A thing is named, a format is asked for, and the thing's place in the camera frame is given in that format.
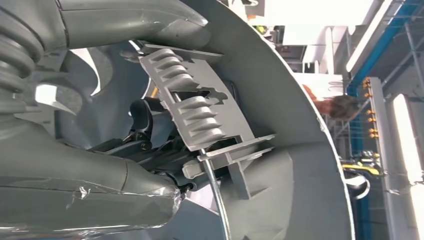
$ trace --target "metal frame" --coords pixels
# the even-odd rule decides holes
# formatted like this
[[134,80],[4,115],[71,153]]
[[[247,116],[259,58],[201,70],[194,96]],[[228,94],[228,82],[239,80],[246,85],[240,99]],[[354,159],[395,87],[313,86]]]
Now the metal frame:
[[[370,77],[371,85],[370,103],[376,119],[375,126],[378,130],[377,149],[381,156],[381,164],[387,172],[396,172],[397,158],[395,156],[392,141],[389,119],[386,111],[386,104],[383,94],[383,85],[381,80],[376,77]],[[387,175],[382,179],[383,198],[388,225],[388,233],[391,240],[414,239],[411,236],[411,230],[407,226],[407,215],[404,208],[403,199],[388,192],[390,189],[397,189],[398,179],[396,176]]]

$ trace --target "fluorescent light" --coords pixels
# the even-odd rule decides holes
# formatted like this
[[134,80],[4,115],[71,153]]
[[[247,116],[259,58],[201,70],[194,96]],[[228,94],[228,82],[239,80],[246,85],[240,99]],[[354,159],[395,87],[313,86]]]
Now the fluorescent light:
[[[407,101],[403,94],[398,95],[393,100],[393,107],[406,175],[411,184],[421,182],[423,181],[423,171]],[[410,188],[410,196],[419,239],[424,240],[424,207],[422,206],[422,203],[424,203],[424,185],[413,185]]]
[[380,9],[375,14],[374,18],[372,19],[371,23],[369,24],[367,30],[365,31],[364,35],[359,41],[359,44],[357,45],[355,51],[353,51],[352,56],[350,56],[349,61],[346,64],[346,70],[348,72],[351,72],[354,68],[354,65],[357,63],[359,57],[361,56],[362,52],[365,49],[365,46],[368,44],[368,42],[371,39],[371,36],[373,36],[374,32],[376,31],[377,27],[379,26],[380,22],[386,15],[387,10],[390,8],[393,0],[385,0]]

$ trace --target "metal rod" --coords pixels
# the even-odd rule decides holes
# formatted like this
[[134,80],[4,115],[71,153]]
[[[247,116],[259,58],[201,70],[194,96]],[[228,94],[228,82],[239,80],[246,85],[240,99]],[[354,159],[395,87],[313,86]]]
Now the metal rod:
[[[175,102],[181,102],[181,98],[178,93],[173,92],[172,96]],[[199,150],[200,155],[206,155],[206,151],[202,148]],[[216,207],[219,212],[219,217],[222,224],[222,234],[224,236],[223,240],[231,240],[230,234],[230,222],[228,221],[227,211],[224,206],[223,197],[221,195],[220,186],[218,186],[217,177],[215,176],[214,169],[212,168],[212,163],[209,158],[203,161],[204,170],[209,178],[210,188],[212,189],[213,198],[216,202]]]
[[405,23],[405,30],[406,30],[406,34],[408,36],[409,46],[411,48],[413,61],[415,63],[416,74],[418,75],[419,84],[421,84],[421,89],[424,90],[423,71],[421,70],[420,61],[419,61],[418,56],[417,56],[417,50],[416,50],[416,47],[414,45],[414,40],[412,38],[411,29],[410,29],[410,26],[409,26],[408,23]]

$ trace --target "metal pipe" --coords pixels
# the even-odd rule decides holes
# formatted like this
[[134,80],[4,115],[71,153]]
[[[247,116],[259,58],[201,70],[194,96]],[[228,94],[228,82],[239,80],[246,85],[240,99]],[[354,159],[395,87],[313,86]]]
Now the metal pipe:
[[209,177],[210,187],[213,192],[213,197],[215,198],[216,207],[218,208],[219,216],[222,223],[224,240],[231,240],[230,222],[228,221],[227,211],[224,206],[224,201],[223,197],[221,196],[221,191],[220,187],[218,186],[217,178],[212,168],[211,160],[206,159],[205,161],[203,161],[203,166],[207,176]]
[[424,77],[423,77],[423,71],[421,70],[420,61],[417,56],[417,50],[414,45],[414,40],[411,35],[411,29],[408,23],[405,23],[405,30],[406,34],[408,36],[409,46],[411,48],[411,53],[413,57],[413,61],[415,63],[416,68],[416,74],[418,75],[419,84],[421,85],[421,89],[424,90]]

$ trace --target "gray curved surface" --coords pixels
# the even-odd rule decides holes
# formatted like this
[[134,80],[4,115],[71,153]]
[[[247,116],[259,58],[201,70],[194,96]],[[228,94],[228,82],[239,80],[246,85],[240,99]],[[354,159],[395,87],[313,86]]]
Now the gray curved surface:
[[[60,123],[58,131],[68,143],[87,149],[110,139],[124,138],[128,134],[133,124],[128,115],[130,105],[143,96],[148,87],[149,76],[140,66],[121,57],[121,51],[136,50],[128,42],[90,49],[99,77],[111,78],[93,96],[90,96],[92,89],[87,90],[87,87],[78,82],[82,79],[78,74],[80,65],[90,67],[79,58],[65,61],[68,68],[66,70],[70,74],[66,81],[59,81],[57,85],[69,84],[69,88],[76,90],[82,97],[82,106],[76,115],[64,111],[57,113]],[[112,69],[111,76],[102,76],[109,67]],[[94,72],[91,72],[86,77],[96,79]]]
[[[203,50],[223,54],[212,67],[237,86],[255,136],[276,134],[276,148],[245,171],[252,190],[266,191],[239,200],[231,181],[221,183],[233,240],[355,239],[350,199],[330,133],[288,65],[218,1],[183,2],[209,21],[212,39]],[[148,232],[149,238],[143,231],[107,239],[223,239],[217,234],[221,228],[216,214],[189,200],[171,222]]]
[[[271,141],[276,149],[265,159],[259,160],[258,164],[274,161],[277,166],[282,161],[288,161],[278,154],[281,151],[287,151],[291,157],[294,181],[292,204],[289,199],[276,205],[251,202],[245,210],[250,207],[261,212],[271,208],[274,212],[289,214],[288,226],[282,229],[285,232],[275,231],[274,238],[267,239],[354,239],[349,196],[330,133],[288,65],[253,28],[218,1],[183,2],[209,21],[206,28],[212,38],[205,50],[223,54],[221,61],[213,67],[222,79],[236,84],[242,111],[254,134],[257,137],[276,134]],[[270,182],[280,181],[281,186],[262,193],[258,198],[266,198],[267,194],[291,194],[290,187],[284,182],[290,181],[289,177],[268,174],[263,178],[268,178]],[[224,186],[223,195],[230,194]],[[243,204],[238,201],[227,200],[227,211],[231,212],[233,206]],[[290,213],[284,211],[289,204]],[[263,220],[259,223],[266,225],[263,226],[264,230],[279,227],[274,226],[272,218],[259,220]]]

